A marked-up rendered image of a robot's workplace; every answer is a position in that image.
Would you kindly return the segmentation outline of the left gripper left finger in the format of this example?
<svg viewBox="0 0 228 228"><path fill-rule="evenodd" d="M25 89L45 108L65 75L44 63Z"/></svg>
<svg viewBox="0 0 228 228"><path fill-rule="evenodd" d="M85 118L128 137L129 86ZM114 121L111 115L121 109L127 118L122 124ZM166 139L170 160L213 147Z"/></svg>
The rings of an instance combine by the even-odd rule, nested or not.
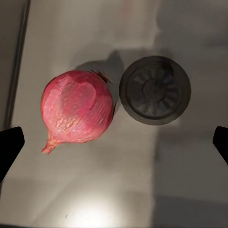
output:
<svg viewBox="0 0 228 228"><path fill-rule="evenodd" d="M0 132L0 184L25 144L20 126Z"/></svg>

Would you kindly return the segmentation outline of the vidalia onion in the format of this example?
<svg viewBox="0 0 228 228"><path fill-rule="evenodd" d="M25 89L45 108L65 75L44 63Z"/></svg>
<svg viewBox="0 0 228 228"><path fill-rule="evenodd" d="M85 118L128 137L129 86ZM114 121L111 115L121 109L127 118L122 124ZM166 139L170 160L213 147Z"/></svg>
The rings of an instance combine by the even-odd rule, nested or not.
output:
<svg viewBox="0 0 228 228"><path fill-rule="evenodd" d="M40 109L48 140L43 153L61 143L86 143L100 137L115 107L107 82L98 71L71 70L53 78L43 91Z"/></svg>

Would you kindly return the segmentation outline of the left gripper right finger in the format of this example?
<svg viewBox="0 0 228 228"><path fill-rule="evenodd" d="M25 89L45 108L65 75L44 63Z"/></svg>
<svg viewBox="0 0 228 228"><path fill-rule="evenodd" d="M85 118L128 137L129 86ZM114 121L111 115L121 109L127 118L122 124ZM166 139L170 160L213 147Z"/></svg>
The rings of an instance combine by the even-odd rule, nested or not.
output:
<svg viewBox="0 0 228 228"><path fill-rule="evenodd" d="M213 144L228 165L228 128L217 126Z"/></svg>

